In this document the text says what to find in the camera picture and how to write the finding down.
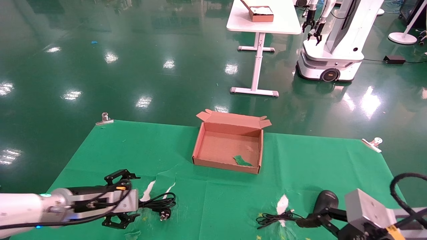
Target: black power adapter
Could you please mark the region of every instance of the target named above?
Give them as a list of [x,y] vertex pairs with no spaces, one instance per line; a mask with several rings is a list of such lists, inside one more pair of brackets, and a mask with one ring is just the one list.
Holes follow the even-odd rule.
[[404,64],[406,59],[400,55],[386,55],[383,59],[387,64]]

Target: metal binder clip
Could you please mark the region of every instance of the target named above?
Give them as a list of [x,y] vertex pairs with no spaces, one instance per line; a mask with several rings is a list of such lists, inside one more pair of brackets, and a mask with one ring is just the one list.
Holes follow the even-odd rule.
[[97,122],[95,125],[103,125],[103,124],[107,124],[107,123],[114,123],[114,119],[111,119],[108,117],[108,112],[104,112],[102,113],[102,121]]
[[366,146],[370,147],[372,150],[374,150],[376,152],[381,152],[381,150],[378,148],[378,145],[383,142],[383,140],[381,138],[374,138],[372,140],[372,142],[368,142],[368,141],[366,141],[365,139],[362,138],[362,142]]

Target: green tablecloth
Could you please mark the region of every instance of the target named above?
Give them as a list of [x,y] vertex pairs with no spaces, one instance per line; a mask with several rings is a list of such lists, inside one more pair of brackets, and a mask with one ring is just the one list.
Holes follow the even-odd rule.
[[105,175],[126,168],[141,177],[132,181],[141,196],[153,180],[151,197],[176,182],[171,219],[160,222],[157,213],[143,209],[126,230],[103,227],[98,220],[44,227],[11,239],[327,240],[334,237],[325,229],[302,229],[292,222],[285,228],[275,223],[257,230],[255,218],[261,212],[275,213],[283,194],[295,213],[306,216],[324,189],[337,194],[341,209],[344,195],[356,188],[389,208],[397,207],[382,155],[360,140],[266,133],[260,174],[253,175],[194,166],[191,155],[198,130],[126,121],[96,126],[49,189],[105,184]]

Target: table leg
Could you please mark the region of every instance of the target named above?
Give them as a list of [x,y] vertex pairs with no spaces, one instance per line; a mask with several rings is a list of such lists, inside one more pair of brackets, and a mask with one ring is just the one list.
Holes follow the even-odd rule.
[[230,89],[231,93],[258,94],[258,95],[268,95],[268,96],[274,96],[274,97],[279,96],[279,92],[277,91],[258,89],[258,82],[260,80],[260,71],[261,71],[261,60],[263,59],[264,38],[265,38],[265,33],[260,32],[258,37],[258,43],[257,43],[257,54],[255,56],[254,75],[252,77],[251,88],[232,87]]
[[[237,48],[237,50],[247,50],[247,51],[256,51],[257,50],[257,46],[258,46],[258,39],[260,37],[260,32],[256,32],[255,33],[255,42],[254,42],[254,46],[250,47],[250,46],[239,46]],[[273,47],[263,47],[263,51],[267,51],[267,52],[275,52],[275,49]]]

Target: open cardboard box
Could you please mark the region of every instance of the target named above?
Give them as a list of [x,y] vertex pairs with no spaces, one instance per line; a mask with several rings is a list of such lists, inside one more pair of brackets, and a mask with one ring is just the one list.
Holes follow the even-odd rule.
[[[197,114],[203,120],[193,152],[195,165],[258,174],[263,157],[264,127],[267,117],[222,113],[206,109]],[[239,165],[240,155],[252,166]]]
[[260,8],[265,7],[269,8],[269,6],[260,6],[260,2],[256,0],[241,0],[245,7],[249,10],[249,16],[251,17],[252,22],[272,22],[274,19],[274,14],[271,15],[260,15],[255,14],[251,8]]

